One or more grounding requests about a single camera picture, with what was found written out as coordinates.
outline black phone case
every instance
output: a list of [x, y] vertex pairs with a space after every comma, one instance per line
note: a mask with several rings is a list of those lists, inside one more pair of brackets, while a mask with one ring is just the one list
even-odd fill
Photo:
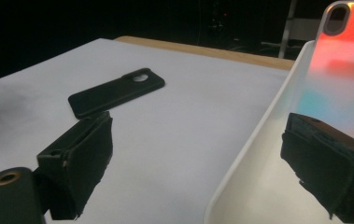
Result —
[[77, 119], [106, 111], [165, 85], [164, 80], [148, 68], [71, 95], [69, 104]]

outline white surface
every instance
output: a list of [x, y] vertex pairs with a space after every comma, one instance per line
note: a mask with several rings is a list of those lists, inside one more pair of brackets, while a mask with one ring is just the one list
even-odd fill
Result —
[[114, 155], [76, 223], [203, 223], [287, 71], [98, 39], [0, 79], [0, 171], [37, 167], [77, 122], [69, 95], [142, 67], [166, 86], [110, 110]]
[[205, 211], [205, 224], [342, 223], [302, 188], [299, 178], [280, 158], [281, 134], [296, 108], [314, 42], [307, 42], [260, 124], [233, 162]]

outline metal grommet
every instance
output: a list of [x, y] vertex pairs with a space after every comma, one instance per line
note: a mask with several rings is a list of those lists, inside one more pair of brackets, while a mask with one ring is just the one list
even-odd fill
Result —
[[10, 171], [0, 175], [0, 186], [8, 185], [21, 177], [21, 173], [17, 171]]

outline phone camera cutout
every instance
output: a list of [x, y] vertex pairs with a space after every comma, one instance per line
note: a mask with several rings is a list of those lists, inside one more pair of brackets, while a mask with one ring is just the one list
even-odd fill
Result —
[[138, 75], [136, 77], [133, 77], [133, 81], [134, 82], [143, 82], [143, 81], [145, 81], [147, 79], [148, 79], [148, 75], [146, 75], [146, 74], [140, 74], [140, 75]]
[[327, 35], [340, 35], [346, 28], [348, 17], [348, 5], [340, 4], [332, 7], [325, 21], [324, 33]]

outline white table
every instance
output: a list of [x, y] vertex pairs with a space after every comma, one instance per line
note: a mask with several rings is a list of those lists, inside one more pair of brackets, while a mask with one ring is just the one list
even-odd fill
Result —
[[110, 110], [114, 155], [76, 223], [202, 223], [288, 71], [95, 40], [0, 79], [0, 171], [37, 167], [77, 122], [69, 95], [142, 67], [166, 86]]

